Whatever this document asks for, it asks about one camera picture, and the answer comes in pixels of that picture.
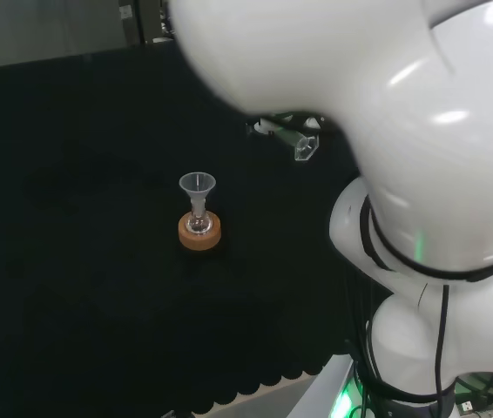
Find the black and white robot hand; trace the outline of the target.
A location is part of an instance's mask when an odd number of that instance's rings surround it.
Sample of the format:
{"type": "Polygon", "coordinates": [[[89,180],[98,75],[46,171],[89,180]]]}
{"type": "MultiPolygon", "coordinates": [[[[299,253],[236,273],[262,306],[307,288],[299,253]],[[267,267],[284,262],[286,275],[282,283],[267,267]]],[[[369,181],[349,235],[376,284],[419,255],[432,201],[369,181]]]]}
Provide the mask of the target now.
{"type": "Polygon", "coordinates": [[[304,136],[333,135],[340,129],[329,118],[307,111],[290,111],[246,118],[246,125],[261,135],[274,135],[277,131],[294,131],[304,136]]]}

